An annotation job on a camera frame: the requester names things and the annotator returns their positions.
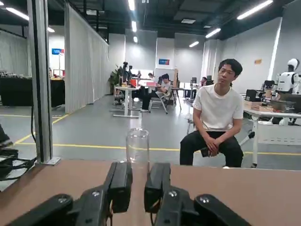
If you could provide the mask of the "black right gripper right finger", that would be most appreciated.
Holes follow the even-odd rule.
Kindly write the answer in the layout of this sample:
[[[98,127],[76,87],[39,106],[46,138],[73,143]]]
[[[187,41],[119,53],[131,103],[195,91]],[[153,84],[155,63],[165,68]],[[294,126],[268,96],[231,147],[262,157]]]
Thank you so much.
[[[169,163],[155,163],[147,175],[144,208],[153,226],[249,226],[250,223],[211,194],[194,199],[171,185]]]

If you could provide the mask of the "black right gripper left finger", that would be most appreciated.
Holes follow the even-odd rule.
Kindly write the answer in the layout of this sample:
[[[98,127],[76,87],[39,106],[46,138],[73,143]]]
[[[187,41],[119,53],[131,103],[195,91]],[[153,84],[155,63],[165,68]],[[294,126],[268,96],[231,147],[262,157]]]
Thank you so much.
[[[131,163],[113,162],[103,184],[74,200],[57,194],[19,216],[10,226],[111,226],[113,214],[127,212],[133,173]]]

